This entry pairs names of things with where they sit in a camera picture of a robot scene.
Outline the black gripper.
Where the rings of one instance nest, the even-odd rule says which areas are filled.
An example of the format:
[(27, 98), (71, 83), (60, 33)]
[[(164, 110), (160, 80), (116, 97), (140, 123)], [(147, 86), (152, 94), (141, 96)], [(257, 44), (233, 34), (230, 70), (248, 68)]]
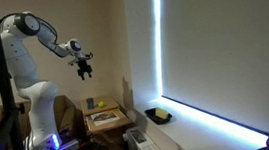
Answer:
[(85, 80), (85, 77), (83, 76), (84, 73), (87, 73), (90, 78), (92, 78), (92, 68), (90, 65), (87, 64), (86, 60), (81, 60), (77, 62), (78, 66), (78, 75), (82, 78), (82, 80)]

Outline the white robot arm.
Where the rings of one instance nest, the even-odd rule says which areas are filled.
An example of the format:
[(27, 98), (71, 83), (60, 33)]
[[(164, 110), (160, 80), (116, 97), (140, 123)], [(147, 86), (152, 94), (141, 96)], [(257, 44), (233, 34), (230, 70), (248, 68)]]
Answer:
[(24, 38), (36, 36), (38, 41), (59, 58), (73, 56), (68, 65), (78, 65), (78, 76), (91, 77), (92, 68), (87, 61), (93, 53), (82, 52), (77, 39), (57, 43), (57, 31), (48, 22), (30, 12), (12, 13), (0, 20), (1, 42), (5, 53), (8, 72), (15, 82), (21, 98), (31, 101), (29, 112), (32, 131), (26, 142), (29, 150), (54, 149), (62, 145), (54, 117), (54, 101), (58, 88), (55, 83), (42, 81), (38, 77), (36, 64), (23, 44)]

